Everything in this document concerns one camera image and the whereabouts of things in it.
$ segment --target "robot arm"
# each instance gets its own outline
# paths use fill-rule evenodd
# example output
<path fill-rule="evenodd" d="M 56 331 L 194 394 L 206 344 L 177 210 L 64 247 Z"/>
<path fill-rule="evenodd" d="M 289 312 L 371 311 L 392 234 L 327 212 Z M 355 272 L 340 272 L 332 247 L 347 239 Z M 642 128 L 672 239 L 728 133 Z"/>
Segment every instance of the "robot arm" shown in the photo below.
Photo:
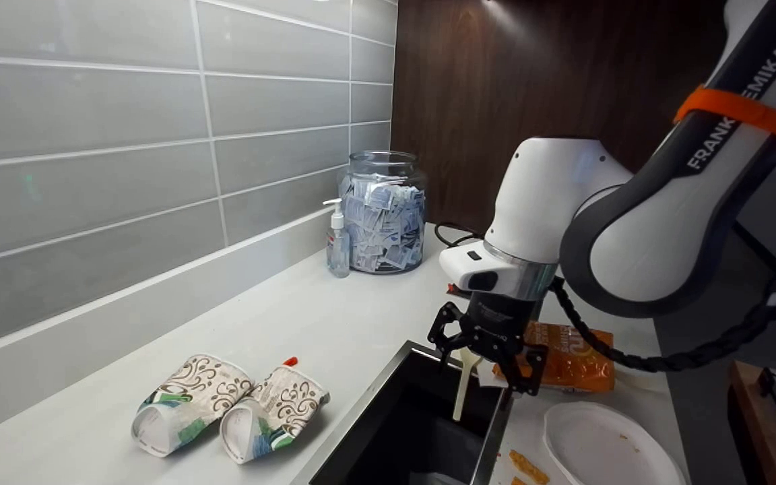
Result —
<path fill-rule="evenodd" d="M 776 109 L 776 0 L 731 2 L 728 25 L 731 44 L 706 86 Z M 486 239 L 439 257 L 471 301 L 467 315 L 441 311 L 432 339 L 441 350 L 468 344 L 502 367 L 518 355 L 540 365 L 545 355 L 529 355 L 524 331 L 559 264 L 607 312 L 660 315 L 689 301 L 738 207 L 774 168 L 774 136 L 706 110 L 687 113 L 635 179 L 592 141 L 526 141 Z M 445 336 L 451 320 L 460 334 Z M 518 370 L 507 374 L 520 390 L 537 388 Z"/>

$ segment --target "cable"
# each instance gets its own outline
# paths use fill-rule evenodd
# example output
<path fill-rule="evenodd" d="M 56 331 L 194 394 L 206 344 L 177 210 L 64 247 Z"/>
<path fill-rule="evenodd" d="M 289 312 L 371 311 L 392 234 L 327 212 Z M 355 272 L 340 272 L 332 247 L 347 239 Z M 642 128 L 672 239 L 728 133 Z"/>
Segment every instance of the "cable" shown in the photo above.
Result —
<path fill-rule="evenodd" d="M 437 239 L 439 239 L 441 246 L 447 246 L 447 247 L 459 247 L 459 246 L 467 243 L 467 239 L 479 239 L 475 231 L 471 231 L 471 234 L 463 234 L 463 237 L 459 237 L 459 239 L 447 239 L 447 237 L 441 234 L 441 225 L 435 226 L 435 234 L 437 234 Z"/>
<path fill-rule="evenodd" d="M 582 339 L 602 355 L 607 355 L 609 362 L 618 362 L 623 367 L 631 370 L 642 370 L 642 373 L 684 373 L 684 370 L 697 370 L 706 367 L 722 355 L 735 354 L 742 344 L 753 342 L 755 336 L 761 336 L 770 320 L 776 320 L 776 276 L 769 281 L 763 301 L 757 301 L 738 326 L 731 326 L 728 331 L 722 331 L 718 339 L 708 339 L 693 350 L 684 354 L 672 354 L 672 355 L 631 355 L 623 354 L 613 344 L 607 344 L 603 339 L 599 339 L 587 324 L 582 320 L 582 315 L 576 312 L 569 292 L 564 288 L 564 281 L 555 278 L 551 292 L 559 297 L 560 308 L 565 311 L 569 320 L 573 324 L 573 328 L 582 334 Z"/>

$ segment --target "gray wall tile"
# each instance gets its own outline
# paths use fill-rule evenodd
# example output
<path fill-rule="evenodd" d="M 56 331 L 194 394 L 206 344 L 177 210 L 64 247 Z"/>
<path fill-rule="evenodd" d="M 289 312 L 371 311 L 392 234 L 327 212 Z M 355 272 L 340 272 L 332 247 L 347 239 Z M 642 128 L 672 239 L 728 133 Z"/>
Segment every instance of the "gray wall tile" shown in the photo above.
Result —
<path fill-rule="evenodd" d="M 219 250 L 219 206 L 0 258 L 0 336 Z"/>
<path fill-rule="evenodd" d="M 353 40 L 353 82 L 394 84 L 394 49 Z"/>
<path fill-rule="evenodd" d="M 312 212 L 336 198 L 340 169 L 225 199 L 230 239 L 239 243 Z"/>
<path fill-rule="evenodd" d="M 230 8 L 199 5 L 208 71 L 344 78 L 347 37 Z"/>
<path fill-rule="evenodd" d="M 344 123 L 344 84 L 208 78 L 216 136 Z"/>
<path fill-rule="evenodd" d="M 0 56 L 198 67 L 190 0 L 0 0 Z"/>
<path fill-rule="evenodd" d="M 219 144 L 222 188 L 237 192 L 342 164 L 347 130 L 318 130 Z"/>
<path fill-rule="evenodd" d="M 0 156 L 206 137 L 198 76 L 0 67 Z"/>
<path fill-rule="evenodd" d="M 397 40 L 397 5 L 388 0 L 355 0 L 353 32 L 384 44 Z"/>
<path fill-rule="evenodd" d="M 0 250 L 212 194 L 208 144 L 0 168 Z"/>
<path fill-rule="evenodd" d="M 394 86 L 353 86 L 353 122 L 392 119 Z"/>
<path fill-rule="evenodd" d="M 351 31 L 351 0 L 230 0 L 230 2 L 342 32 Z"/>
<path fill-rule="evenodd" d="M 388 123 L 347 123 L 392 119 L 394 49 L 344 32 L 394 44 L 397 5 L 198 0 L 203 20 L 192 5 L 0 0 L 0 336 L 222 247 L 219 202 L 233 243 L 320 207 L 347 145 L 388 141 Z M 177 148 L 119 150 L 150 144 Z"/>
<path fill-rule="evenodd" d="M 392 148 L 392 123 L 353 128 L 353 150 L 386 150 L 386 148 Z"/>

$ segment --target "sink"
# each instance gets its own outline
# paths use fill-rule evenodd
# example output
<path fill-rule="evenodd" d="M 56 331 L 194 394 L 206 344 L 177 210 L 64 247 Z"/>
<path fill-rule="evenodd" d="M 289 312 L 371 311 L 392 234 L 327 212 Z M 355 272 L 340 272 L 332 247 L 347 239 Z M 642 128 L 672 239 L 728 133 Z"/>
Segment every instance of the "sink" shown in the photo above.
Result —
<path fill-rule="evenodd" d="M 312 483 L 401 485 L 435 475 L 487 483 L 513 397 L 471 381 L 463 421 L 455 423 L 459 378 L 455 362 L 439 367 L 435 350 L 408 342 Z"/>

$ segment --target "countertop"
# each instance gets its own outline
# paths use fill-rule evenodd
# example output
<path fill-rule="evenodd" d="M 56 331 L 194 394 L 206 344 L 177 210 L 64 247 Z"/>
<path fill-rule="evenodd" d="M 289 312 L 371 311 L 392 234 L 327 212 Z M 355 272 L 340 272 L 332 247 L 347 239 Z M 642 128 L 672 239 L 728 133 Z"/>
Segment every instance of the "countertop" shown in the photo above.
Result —
<path fill-rule="evenodd" d="M 351 409 L 375 378 L 413 339 L 427 342 L 437 311 L 447 301 L 437 264 L 439 243 L 427 239 L 427 264 L 408 276 L 332 278 L 323 253 L 315 253 L 239 297 L 203 312 L 145 348 L 109 365 L 75 386 L 0 423 L 0 483 L 307 483 L 307 472 L 351 425 Z M 634 354 L 657 354 L 653 320 L 613 319 L 576 301 L 580 312 L 618 334 Z M 547 299 L 542 320 L 565 320 Z M 190 454 L 159 460 L 129 436 L 129 421 L 156 388 L 192 354 L 212 354 L 261 381 L 289 355 L 300 370 L 332 390 L 318 432 L 300 447 L 234 466 L 219 440 L 203 440 Z M 555 463 L 540 451 L 542 412 L 572 401 L 560 390 L 520 397 L 510 414 L 502 455 L 510 451 L 537 460 L 553 483 Z M 684 451 L 664 374 L 623 373 L 618 390 L 599 398 L 638 421 L 684 470 Z M 490 483 L 513 483 L 518 472 L 499 459 Z"/>

